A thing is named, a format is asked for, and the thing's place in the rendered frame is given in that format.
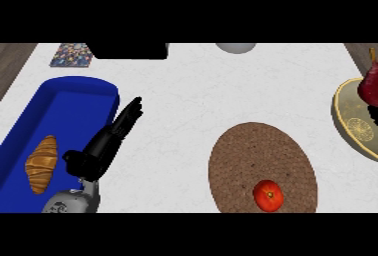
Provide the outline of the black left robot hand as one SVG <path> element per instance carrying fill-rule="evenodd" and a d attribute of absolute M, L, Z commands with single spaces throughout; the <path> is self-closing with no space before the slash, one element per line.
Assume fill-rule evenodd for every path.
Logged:
<path fill-rule="evenodd" d="M 100 130 L 85 149 L 66 152 L 63 159 L 67 162 L 70 175 L 89 182 L 101 179 L 142 114 L 142 98 L 136 97 L 125 107 L 113 124 Z"/>

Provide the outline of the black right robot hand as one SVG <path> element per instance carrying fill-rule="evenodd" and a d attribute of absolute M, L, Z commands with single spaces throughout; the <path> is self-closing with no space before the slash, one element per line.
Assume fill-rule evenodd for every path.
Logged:
<path fill-rule="evenodd" d="M 371 115 L 371 118 L 374 120 L 374 123 L 378 126 L 378 107 L 370 105 L 368 106 L 368 111 L 370 111 L 370 115 Z"/>

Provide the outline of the yellow-rimmed lemon print placemat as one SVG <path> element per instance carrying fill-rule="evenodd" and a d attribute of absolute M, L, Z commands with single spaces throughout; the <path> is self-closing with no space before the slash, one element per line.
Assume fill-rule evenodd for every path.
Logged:
<path fill-rule="evenodd" d="M 368 104 L 358 95 L 362 78 L 349 79 L 339 87 L 331 115 L 339 133 L 352 148 L 378 162 L 378 125 L 371 118 Z"/>

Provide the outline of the dark red pear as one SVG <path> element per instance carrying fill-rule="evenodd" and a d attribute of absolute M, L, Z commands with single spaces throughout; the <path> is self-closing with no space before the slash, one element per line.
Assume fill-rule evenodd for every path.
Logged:
<path fill-rule="evenodd" d="M 378 107 L 378 59 L 376 49 L 370 49 L 373 66 L 358 87 L 358 94 L 365 103 Z"/>

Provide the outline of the blue oblong bowl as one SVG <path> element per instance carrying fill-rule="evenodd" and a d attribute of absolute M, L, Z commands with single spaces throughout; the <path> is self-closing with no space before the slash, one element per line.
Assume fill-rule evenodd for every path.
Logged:
<path fill-rule="evenodd" d="M 82 150 L 113 122 L 119 104 L 117 86 L 101 79 L 67 76 L 43 82 L 0 144 L 0 213 L 42 212 L 58 192 L 82 187 L 60 161 L 46 192 L 35 194 L 27 158 L 49 135 L 57 138 L 60 153 Z"/>

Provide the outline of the brown oval woven placemat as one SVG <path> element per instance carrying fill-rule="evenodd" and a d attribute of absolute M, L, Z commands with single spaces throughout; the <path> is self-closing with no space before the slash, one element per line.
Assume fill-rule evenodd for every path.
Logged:
<path fill-rule="evenodd" d="M 308 155 L 277 127 L 257 122 L 234 126 L 221 136 L 209 160 L 209 181 L 224 213 L 263 213 L 253 195 L 272 180 L 284 194 L 278 213 L 315 213 L 318 183 Z"/>

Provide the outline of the brown croissant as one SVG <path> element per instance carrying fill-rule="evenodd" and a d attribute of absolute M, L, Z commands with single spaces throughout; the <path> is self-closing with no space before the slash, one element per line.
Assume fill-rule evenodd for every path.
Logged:
<path fill-rule="evenodd" d="M 43 194 L 51 184 L 58 164 L 58 142 L 54 135 L 40 141 L 26 161 L 26 173 L 35 194 Z"/>

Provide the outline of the colourful patterned book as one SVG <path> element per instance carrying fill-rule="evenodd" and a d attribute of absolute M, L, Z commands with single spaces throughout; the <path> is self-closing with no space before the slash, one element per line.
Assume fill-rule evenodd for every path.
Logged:
<path fill-rule="evenodd" d="M 52 67 L 88 67 L 94 53 L 86 43 L 63 43 L 54 55 Z"/>

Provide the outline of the black box appliance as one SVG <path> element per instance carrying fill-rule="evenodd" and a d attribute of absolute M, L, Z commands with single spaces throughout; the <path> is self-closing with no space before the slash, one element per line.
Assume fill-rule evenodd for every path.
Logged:
<path fill-rule="evenodd" d="M 169 57 L 166 43 L 89 43 L 98 59 L 164 60 Z"/>

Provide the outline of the red tomato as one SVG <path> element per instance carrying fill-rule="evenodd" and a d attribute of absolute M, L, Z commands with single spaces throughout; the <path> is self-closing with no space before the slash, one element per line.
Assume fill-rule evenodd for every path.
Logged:
<path fill-rule="evenodd" d="M 262 180 L 253 190 L 255 201 L 265 212 L 275 212 L 284 205 L 284 192 L 272 180 Z"/>

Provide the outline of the grey round object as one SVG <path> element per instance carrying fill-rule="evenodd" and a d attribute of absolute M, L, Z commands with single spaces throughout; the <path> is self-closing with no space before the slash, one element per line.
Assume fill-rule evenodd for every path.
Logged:
<path fill-rule="evenodd" d="M 255 43 L 218 43 L 218 47 L 231 54 L 244 54 L 255 49 L 256 44 Z"/>

